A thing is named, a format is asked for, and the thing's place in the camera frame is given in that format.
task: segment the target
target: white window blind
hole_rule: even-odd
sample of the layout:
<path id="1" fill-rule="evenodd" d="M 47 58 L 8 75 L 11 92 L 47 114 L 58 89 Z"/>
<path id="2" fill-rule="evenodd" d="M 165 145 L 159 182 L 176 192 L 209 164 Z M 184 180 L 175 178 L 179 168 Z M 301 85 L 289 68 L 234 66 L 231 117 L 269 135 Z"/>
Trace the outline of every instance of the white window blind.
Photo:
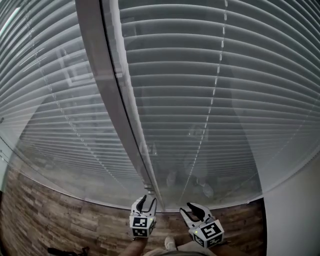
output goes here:
<path id="1" fill-rule="evenodd" d="M 16 167 L 72 196 L 130 207 L 144 185 L 99 94 L 75 2 L 2 0 L 0 28 L 17 9 L 0 34 L 0 131 L 26 161 Z"/>
<path id="2" fill-rule="evenodd" d="M 317 1 L 117 3 L 103 2 L 115 70 L 167 206 L 250 200 L 319 151 Z"/>

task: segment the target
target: white wall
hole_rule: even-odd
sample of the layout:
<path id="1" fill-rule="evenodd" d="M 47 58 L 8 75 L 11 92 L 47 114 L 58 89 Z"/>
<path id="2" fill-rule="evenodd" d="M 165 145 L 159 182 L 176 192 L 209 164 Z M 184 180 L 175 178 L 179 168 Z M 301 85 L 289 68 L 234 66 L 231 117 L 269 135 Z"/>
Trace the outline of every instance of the white wall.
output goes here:
<path id="1" fill-rule="evenodd" d="M 264 197 L 267 256 L 320 255 L 320 157 Z"/>

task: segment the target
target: window blind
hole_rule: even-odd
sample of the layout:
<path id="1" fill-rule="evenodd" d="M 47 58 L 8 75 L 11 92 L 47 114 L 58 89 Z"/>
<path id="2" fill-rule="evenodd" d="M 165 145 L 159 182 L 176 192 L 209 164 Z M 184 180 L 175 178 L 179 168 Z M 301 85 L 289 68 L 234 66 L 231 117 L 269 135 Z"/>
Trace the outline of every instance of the window blind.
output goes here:
<path id="1" fill-rule="evenodd" d="M 144 185 L 99 94 L 75 2 L 2 0 L 0 28 L 15 11 L 0 34 L 0 130 L 25 159 L 20 170 L 28 164 L 72 196 L 130 207 Z"/>
<path id="2" fill-rule="evenodd" d="M 119 0 L 110 12 L 167 206 L 252 199 L 319 151 L 317 1 Z"/>

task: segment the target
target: floor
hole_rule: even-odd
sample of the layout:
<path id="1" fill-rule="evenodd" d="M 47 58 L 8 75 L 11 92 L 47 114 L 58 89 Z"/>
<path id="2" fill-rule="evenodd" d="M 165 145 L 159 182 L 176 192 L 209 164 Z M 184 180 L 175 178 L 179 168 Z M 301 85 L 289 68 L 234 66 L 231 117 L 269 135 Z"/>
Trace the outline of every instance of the floor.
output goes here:
<path id="1" fill-rule="evenodd" d="M 264 202 L 258 200 L 212 214 L 221 221 L 232 247 L 264 256 L 263 212 Z M 0 236 L 9 256 L 43 256 L 47 247 L 79 253 L 86 246 L 90 256 L 115 256 L 131 241 L 129 213 L 61 194 L 9 168 L 0 206 Z M 178 244 L 191 240 L 179 213 L 159 213 L 145 252 L 162 248 L 168 234 Z"/>

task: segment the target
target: person's arm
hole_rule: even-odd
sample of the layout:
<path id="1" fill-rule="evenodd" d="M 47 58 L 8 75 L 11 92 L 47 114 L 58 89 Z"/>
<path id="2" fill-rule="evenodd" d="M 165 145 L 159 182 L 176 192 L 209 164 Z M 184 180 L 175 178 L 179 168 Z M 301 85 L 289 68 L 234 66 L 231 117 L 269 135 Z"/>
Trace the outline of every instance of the person's arm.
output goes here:
<path id="1" fill-rule="evenodd" d="M 209 248 L 216 256 L 248 256 L 248 254 L 230 247 L 229 245 L 216 245 Z"/>
<path id="2" fill-rule="evenodd" d="M 148 238 L 137 237 L 119 254 L 119 256 L 140 256 L 143 253 L 147 242 Z"/>

